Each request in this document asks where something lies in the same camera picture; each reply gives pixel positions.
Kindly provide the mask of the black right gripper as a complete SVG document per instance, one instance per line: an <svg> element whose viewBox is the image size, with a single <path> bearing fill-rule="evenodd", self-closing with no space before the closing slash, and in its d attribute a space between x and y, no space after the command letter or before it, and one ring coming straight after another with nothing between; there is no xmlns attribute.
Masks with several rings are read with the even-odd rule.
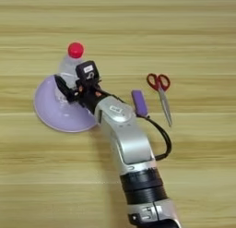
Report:
<svg viewBox="0 0 236 228"><path fill-rule="evenodd" d="M68 102L73 102L75 100L75 93L70 89L65 80L59 75L54 76L54 80L59 91L63 93ZM87 82L82 83L77 81L77 100L79 104L86 107L92 114L95 112L95 108L98 103L104 98L110 96L110 93L102 90L98 82Z"/></svg>

